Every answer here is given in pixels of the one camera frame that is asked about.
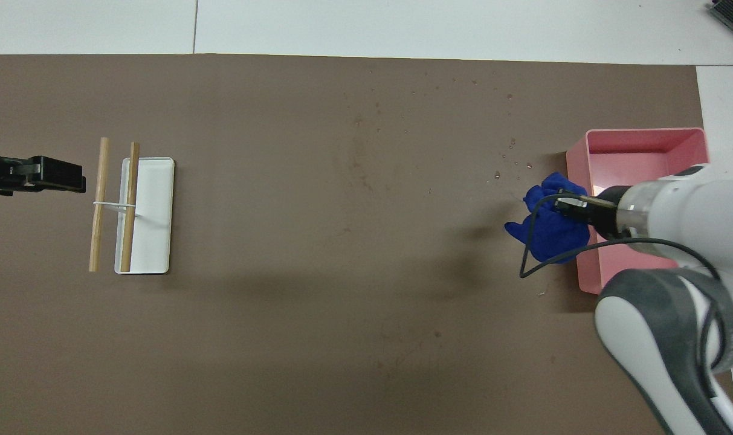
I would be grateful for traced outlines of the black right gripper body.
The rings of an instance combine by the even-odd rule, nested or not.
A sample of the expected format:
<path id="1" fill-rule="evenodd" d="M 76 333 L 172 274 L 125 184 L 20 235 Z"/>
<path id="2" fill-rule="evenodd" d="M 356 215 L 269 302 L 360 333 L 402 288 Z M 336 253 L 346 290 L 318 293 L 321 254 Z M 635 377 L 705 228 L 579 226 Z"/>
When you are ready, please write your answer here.
<path id="1" fill-rule="evenodd" d="M 630 185 L 613 185 L 596 196 L 584 196 L 587 224 L 604 239 L 629 237 L 628 230 L 618 223 L 618 210 L 621 200 L 630 189 Z"/>

